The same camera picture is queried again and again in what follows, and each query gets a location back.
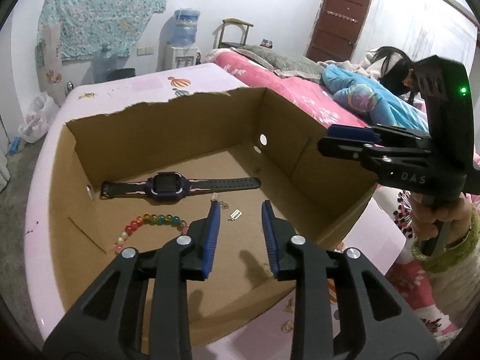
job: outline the green sleeve cuff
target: green sleeve cuff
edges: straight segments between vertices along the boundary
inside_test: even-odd
[[[465,239],[454,247],[446,248],[445,251],[436,258],[425,256],[420,252],[419,242],[416,241],[412,246],[412,254],[415,259],[420,261],[422,268],[430,273],[439,274],[465,261],[475,250],[480,239],[480,221],[477,210],[472,207],[472,226]]]

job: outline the human hand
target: human hand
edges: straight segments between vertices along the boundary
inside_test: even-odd
[[[455,244],[467,235],[471,226],[472,203],[464,194],[461,194],[455,202],[443,205],[436,210],[422,204],[422,197],[418,193],[412,193],[410,197],[412,230],[419,241],[426,241],[438,235],[434,224],[436,220],[452,222],[447,245]]]

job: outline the watch strap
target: watch strap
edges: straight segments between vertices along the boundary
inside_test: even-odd
[[[189,195],[207,192],[227,192],[255,190],[262,186],[257,177],[248,178],[223,178],[223,179],[189,179]]]
[[[100,190],[100,197],[111,199],[117,196],[146,195],[146,181],[138,181],[135,183],[111,183],[105,181]]]

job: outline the black hair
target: black hair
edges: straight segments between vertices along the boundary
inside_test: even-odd
[[[390,65],[390,61],[392,60],[392,56],[394,54],[400,54],[401,58],[387,72],[388,66]],[[412,89],[406,87],[403,83],[403,80],[407,78],[410,70],[413,68],[413,61],[404,51],[392,46],[380,47],[376,51],[372,63],[375,63],[383,58],[385,58],[385,61],[382,64],[380,83],[395,96],[405,95],[406,93],[410,92],[408,103],[413,105],[413,99],[419,91],[416,88]]]

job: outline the smartwatch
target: smartwatch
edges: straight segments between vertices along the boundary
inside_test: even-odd
[[[146,196],[156,202],[177,202],[186,196],[203,193],[254,190],[262,185],[259,178],[196,179],[177,172],[160,172],[147,181],[112,183],[105,181],[100,197]]]

